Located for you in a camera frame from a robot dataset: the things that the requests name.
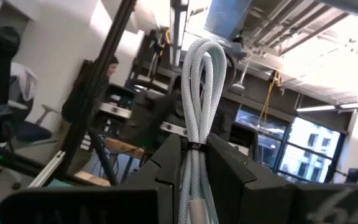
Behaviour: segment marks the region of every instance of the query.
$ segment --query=office chair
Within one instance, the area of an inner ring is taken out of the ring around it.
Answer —
[[[31,123],[25,119],[30,114],[31,109],[34,104],[34,99],[26,101],[23,99],[19,80],[17,77],[11,77],[9,85],[9,107],[13,111],[12,116],[12,130],[13,138],[11,139],[11,146],[13,150],[20,149],[23,147],[37,146],[41,144],[49,144],[57,141],[57,138],[53,138],[52,132],[48,129],[41,127],[42,121],[49,114],[49,112],[54,112],[59,114],[60,112],[47,106],[42,105],[44,113],[41,117],[35,122]],[[17,190],[21,187],[21,176],[12,170],[8,172],[15,179],[15,183],[12,185],[14,190]]]

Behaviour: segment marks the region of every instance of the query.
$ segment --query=floor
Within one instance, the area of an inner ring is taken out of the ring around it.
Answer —
[[[50,151],[53,149],[55,143],[50,144],[44,144],[44,145],[38,145],[33,147],[27,147],[23,149],[18,149],[17,153],[29,157],[31,159],[34,159],[36,161],[39,161],[41,163],[46,164],[47,160],[50,155]],[[127,155],[119,155],[118,157],[118,169],[117,166],[114,167],[114,171],[117,171],[117,179],[120,181],[122,174],[125,170],[125,167],[127,165],[127,161],[129,159],[129,156]],[[98,157],[94,153],[91,160],[87,165],[84,166],[84,171],[92,173],[95,176],[103,176],[103,170],[100,169],[100,163],[98,162]],[[137,168],[139,165],[139,160],[134,159],[130,173],[133,171],[133,169]],[[15,172],[11,172],[9,170],[4,170],[2,173],[0,173],[0,201],[7,197],[9,194],[12,194],[15,192],[15,190],[12,190],[11,186],[16,181],[15,177],[20,177],[22,180],[22,188],[28,186],[32,180],[33,177],[28,177],[22,174],[18,174]]]

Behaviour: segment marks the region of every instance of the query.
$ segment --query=black cable tie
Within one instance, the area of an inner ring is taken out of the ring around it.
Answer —
[[[207,145],[198,142],[188,142],[186,151],[198,150],[200,152],[206,152]]]

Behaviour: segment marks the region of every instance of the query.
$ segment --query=black machine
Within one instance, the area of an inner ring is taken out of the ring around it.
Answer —
[[[116,51],[134,4],[135,0],[131,0],[120,5],[100,60],[92,68],[97,78],[87,86],[89,95],[79,111],[80,119],[73,123],[63,143],[66,153],[63,162],[50,178],[75,181],[65,172],[88,130],[88,124],[83,121],[91,114],[100,77],[105,74],[114,55],[112,52]],[[18,45],[15,32],[0,28],[2,87],[9,86],[8,68]],[[11,112],[6,105],[7,93],[0,91],[0,143],[9,139],[7,121]],[[249,139],[255,138],[252,132],[248,135]],[[4,150],[0,144],[0,154]],[[0,222],[177,223],[181,152],[186,150],[186,144],[173,134],[138,172],[121,185],[20,191],[0,204]],[[235,150],[216,134],[209,135],[206,158],[220,223],[358,223],[358,185],[294,185],[254,162],[255,158]],[[31,175],[42,170],[40,164],[19,156],[12,162],[0,160],[0,164]]]

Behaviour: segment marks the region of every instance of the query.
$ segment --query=exposed ceiling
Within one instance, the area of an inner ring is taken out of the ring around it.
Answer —
[[[139,28],[168,27],[169,4],[138,0]],[[230,42],[242,30],[251,74],[267,79],[276,69],[284,88],[330,104],[358,101],[357,15],[313,0],[190,0],[190,11],[198,13],[189,33]]]

